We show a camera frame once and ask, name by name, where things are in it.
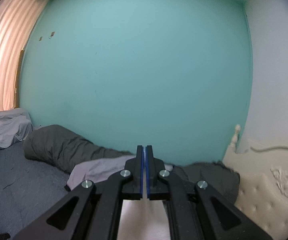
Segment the white garment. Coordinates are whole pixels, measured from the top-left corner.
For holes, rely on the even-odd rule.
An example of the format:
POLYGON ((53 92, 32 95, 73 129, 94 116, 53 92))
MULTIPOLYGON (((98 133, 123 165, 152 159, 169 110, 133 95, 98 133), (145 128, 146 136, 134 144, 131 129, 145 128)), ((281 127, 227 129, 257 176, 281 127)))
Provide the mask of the white garment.
POLYGON ((117 238, 120 240, 169 240, 169 222, 163 202, 124 200, 117 238))

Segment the grey shirt pile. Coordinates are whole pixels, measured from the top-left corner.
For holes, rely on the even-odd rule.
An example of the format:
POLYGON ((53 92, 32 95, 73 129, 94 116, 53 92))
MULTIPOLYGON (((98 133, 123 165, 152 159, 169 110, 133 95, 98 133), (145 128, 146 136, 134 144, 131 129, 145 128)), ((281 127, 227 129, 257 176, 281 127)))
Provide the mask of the grey shirt pile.
POLYGON ((105 181, 112 174, 124 169, 128 160, 135 159, 134 155, 126 155, 117 158, 101 158, 98 160, 85 161, 75 165, 65 189, 69 192, 85 180, 91 180, 94 183, 105 181))

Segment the dark grey rolled duvet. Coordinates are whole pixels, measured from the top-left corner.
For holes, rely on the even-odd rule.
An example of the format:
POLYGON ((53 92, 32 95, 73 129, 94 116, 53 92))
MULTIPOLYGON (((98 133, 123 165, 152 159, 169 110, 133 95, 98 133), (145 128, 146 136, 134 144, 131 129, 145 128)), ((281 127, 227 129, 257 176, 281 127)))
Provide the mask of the dark grey rolled duvet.
MULTIPOLYGON (((133 155, 128 151, 97 146, 59 125, 41 127, 30 133, 24 140, 23 150, 25 158, 43 161, 69 175, 75 165, 85 161, 133 155)), ((205 180, 231 203, 237 200, 240 175, 220 161, 197 162, 188 166, 167 164, 165 168, 186 181, 205 180)))

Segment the cream tufted headboard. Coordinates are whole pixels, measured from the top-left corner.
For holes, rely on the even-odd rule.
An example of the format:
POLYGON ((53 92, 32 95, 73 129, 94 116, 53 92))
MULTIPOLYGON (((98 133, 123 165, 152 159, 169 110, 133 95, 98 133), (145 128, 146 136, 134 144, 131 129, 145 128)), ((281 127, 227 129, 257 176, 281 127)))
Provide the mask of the cream tufted headboard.
POLYGON ((237 152, 236 125, 223 163, 241 176, 235 206, 273 239, 288 239, 288 140, 249 142, 237 152))

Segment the light grey blanket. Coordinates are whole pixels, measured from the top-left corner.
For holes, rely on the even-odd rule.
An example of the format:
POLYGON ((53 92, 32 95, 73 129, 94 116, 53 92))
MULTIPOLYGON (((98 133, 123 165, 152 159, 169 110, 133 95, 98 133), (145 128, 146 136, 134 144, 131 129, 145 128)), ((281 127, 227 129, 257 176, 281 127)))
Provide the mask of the light grey blanket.
POLYGON ((0 150, 24 141, 32 131, 33 124, 27 110, 0 111, 0 150))

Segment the pink curtain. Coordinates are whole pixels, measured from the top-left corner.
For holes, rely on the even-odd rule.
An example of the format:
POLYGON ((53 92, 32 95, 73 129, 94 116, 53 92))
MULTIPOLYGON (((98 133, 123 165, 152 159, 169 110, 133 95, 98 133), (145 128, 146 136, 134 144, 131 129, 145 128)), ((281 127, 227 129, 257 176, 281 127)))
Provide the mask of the pink curtain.
POLYGON ((49 0, 0 0, 0 111, 16 107, 19 61, 49 0))

